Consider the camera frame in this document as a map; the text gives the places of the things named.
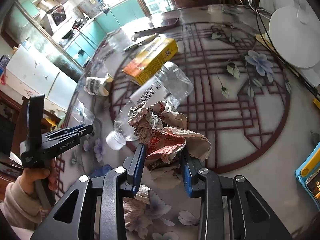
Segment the person's left hand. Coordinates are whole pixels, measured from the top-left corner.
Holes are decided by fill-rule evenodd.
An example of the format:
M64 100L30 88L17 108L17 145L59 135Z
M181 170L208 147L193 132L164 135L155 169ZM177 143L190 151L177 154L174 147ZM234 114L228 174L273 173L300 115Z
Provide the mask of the person's left hand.
M35 181L41 179L49 179L48 188L50 191L57 189L57 172L56 161L52 159L50 161L50 168L25 168L20 178L20 186L22 190L29 196L35 195Z

